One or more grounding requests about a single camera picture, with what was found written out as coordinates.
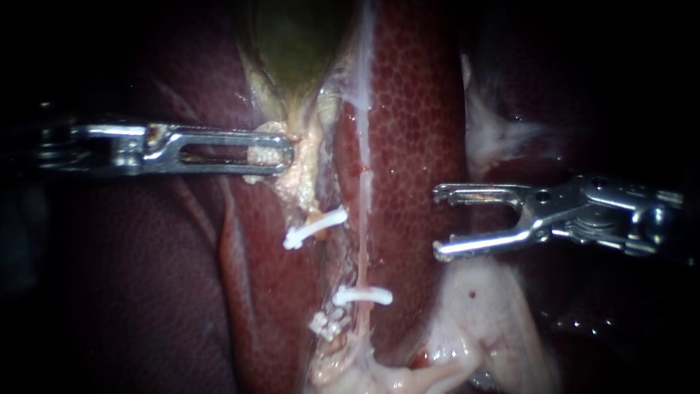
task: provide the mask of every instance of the dark background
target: dark background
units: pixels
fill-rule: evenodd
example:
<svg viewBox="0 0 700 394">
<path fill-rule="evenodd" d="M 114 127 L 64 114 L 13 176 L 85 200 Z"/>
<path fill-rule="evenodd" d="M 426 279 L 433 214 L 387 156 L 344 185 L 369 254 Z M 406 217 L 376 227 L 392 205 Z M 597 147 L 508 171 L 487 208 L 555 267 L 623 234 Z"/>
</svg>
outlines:
<svg viewBox="0 0 700 394">
<path fill-rule="evenodd" d="M 31 117 L 43 101 L 70 111 L 124 112 L 133 82 L 128 67 L 141 33 L 169 4 L 23 2 L 13 4 L 12 11 L 6 8 L 0 26 L 4 120 Z M 697 178 L 688 177 L 699 162 L 693 143 L 697 44 L 691 32 L 696 29 L 684 16 L 692 11 L 666 9 L 662 4 L 648 8 L 610 4 L 554 6 L 536 1 L 528 7 L 533 23 L 553 32 L 605 117 L 610 138 L 599 151 L 591 152 L 591 160 L 613 152 L 617 159 L 608 167 L 610 174 L 679 188 L 696 185 Z M 485 9 L 474 4 L 463 7 L 474 15 L 467 23 L 476 21 Z M 679 281 L 682 286 L 693 283 L 688 278 Z M 0 379 L 15 388 L 1 391 L 46 387 L 80 391 L 75 384 L 81 379 L 70 368 L 67 345 L 55 328 L 61 317 L 42 307 L 45 297 L 39 288 L 0 301 Z M 660 307 L 693 314 L 697 301 L 694 296 Z M 663 371 L 678 375 L 640 379 L 682 379 L 687 368 L 697 364 L 677 358 L 686 350 L 689 357 L 696 355 L 687 338 L 668 340 L 669 359 L 659 362 L 672 363 L 673 368 Z"/>
</svg>

